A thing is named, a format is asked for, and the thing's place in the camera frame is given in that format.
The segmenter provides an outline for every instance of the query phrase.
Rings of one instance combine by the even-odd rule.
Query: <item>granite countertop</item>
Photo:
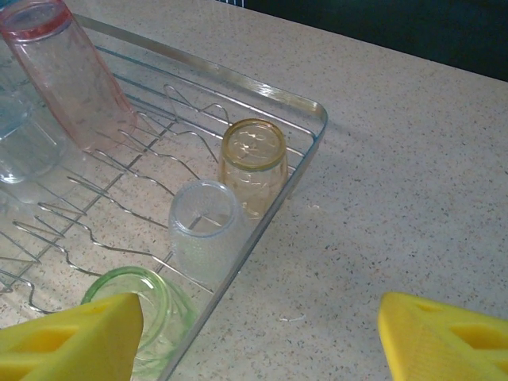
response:
[[[508,83],[212,0],[67,2],[329,112],[174,379],[390,379],[386,291],[508,318]]]

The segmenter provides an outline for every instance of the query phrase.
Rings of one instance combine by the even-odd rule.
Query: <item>glass rim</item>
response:
[[[40,24],[28,25],[23,29],[18,29],[10,24],[10,18],[16,17],[24,12],[40,12],[39,7],[52,7],[55,12],[47,20],[42,20]],[[60,33],[66,29],[72,22],[71,11],[62,0],[53,2],[36,2],[24,5],[21,2],[10,2],[2,8],[0,24],[2,24],[2,35],[6,41],[13,44],[26,44],[37,42]]]
[[[185,225],[183,225],[182,222],[180,221],[180,219],[177,218],[177,216],[175,215],[178,203],[181,202],[182,197],[185,195],[185,192],[188,191],[189,189],[196,188],[196,187],[203,187],[203,186],[213,187],[215,189],[218,189],[220,192],[222,192],[223,194],[225,194],[227,196],[228,202],[231,206],[231,213],[229,215],[228,221],[223,226],[221,226],[219,229],[214,231],[213,233],[196,233],[195,231],[190,230]],[[233,193],[232,190],[230,190],[223,183],[219,183],[218,181],[213,181],[213,180],[194,181],[194,182],[188,183],[186,186],[182,187],[175,194],[175,197],[173,198],[173,202],[171,203],[171,208],[169,210],[169,229],[171,231],[171,226],[173,225],[171,223],[171,221],[174,221],[175,225],[178,226],[178,229],[182,233],[185,233],[188,236],[197,237],[197,238],[215,237],[231,226],[231,224],[233,223],[233,220],[235,219],[235,214],[237,213],[239,208],[241,208],[241,206],[238,204],[235,194]]]
[[[141,335],[141,337],[146,336],[147,339],[144,342],[139,343],[137,352],[140,352],[148,347],[159,336],[164,327],[167,312],[172,310],[171,298],[169,297],[166,281],[160,275],[156,274],[154,271],[138,266],[117,267],[108,271],[104,275],[101,275],[92,283],[87,292],[85,292],[81,304],[91,302],[99,290],[101,290],[107,283],[123,275],[136,275],[139,278],[148,279],[148,281],[154,286],[153,289],[158,294],[157,300],[160,303],[160,308],[157,310],[156,318],[154,319],[152,325],[148,328],[146,334]],[[124,292],[132,292],[136,294],[136,292],[129,290],[125,290]]]
[[[268,163],[263,165],[255,165],[255,164],[243,164],[239,160],[236,160],[233,155],[231,154],[231,151],[229,149],[229,140],[231,139],[231,136],[238,130],[242,129],[245,126],[248,125],[264,125],[268,127],[276,136],[277,139],[279,139],[279,150],[277,151],[277,154],[274,155],[273,159],[270,160]],[[271,123],[270,121],[265,121],[264,119],[258,119],[258,118],[249,118],[249,119],[243,119],[241,121],[237,121],[233,123],[225,132],[224,137],[222,138],[222,145],[221,145],[221,157],[224,158],[228,163],[233,165],[234,167],[241,169],[243,171],[251,171],[251,172],[258,172],[258,171],[267,171],[269,169],[272,169],[277,164],[279,164],[284,156],[286,155],[286,141],[284,140],[283,132],[280,130],[279,127]]]

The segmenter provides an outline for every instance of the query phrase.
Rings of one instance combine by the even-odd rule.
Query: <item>cup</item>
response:
[[[23,203],[49,202],[85,171],[84,154],[56,121],[16,92],[0,94],[0,182]]]
[[[269,121],[244,119],[224,134],[219,181],[228,186],[256,222],[287,181],[286,143],[280,129]]]
[[[219,182],[189,183],[173,199],[169,212],[171,250],[180,270],[195,281],[218,285],[249,233],[241,205]]]
[[[23,67],[6,44],[0,43],[0,87],[7,91],[19,91],[33,105],[46,107],[37,90],[26,76]]]
[[[143,333],[133,375],[156,379],[198,316],[191,299],[175,284],[142,267],[120,267],[97,279],[81,304],[133,292],[143,311]]]
[[[0,33],[81,149],[114,148],[135,129],[137,115],[63,0],[9,2]]]

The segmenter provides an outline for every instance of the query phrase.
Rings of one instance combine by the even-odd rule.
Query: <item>yellow glass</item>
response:
[[[233,191],[250,220],[261,219],[287,181],[286,142],[269,121],[244,119],[224,135],[219,181]]]

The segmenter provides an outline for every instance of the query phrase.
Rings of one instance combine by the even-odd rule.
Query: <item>drying tray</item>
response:
[[[159,380],[167,380],[220,302],[277,210],[302,177],[325,133],[318,103],[271,87],[167,45],[76,16],[138,112],[138,126],[108,152],[87,157],[87,171],[55,202],[33,207],[35,219],[0,236],[2,325],[80,303],[104,272],[150,268],[179,284],[200,311]],[[224,281],[210,290],[188,279],[168,250],[172,196],[193,179],[216,179],[228,126],[258,117],[281,128],[290,177],[238,253]]]

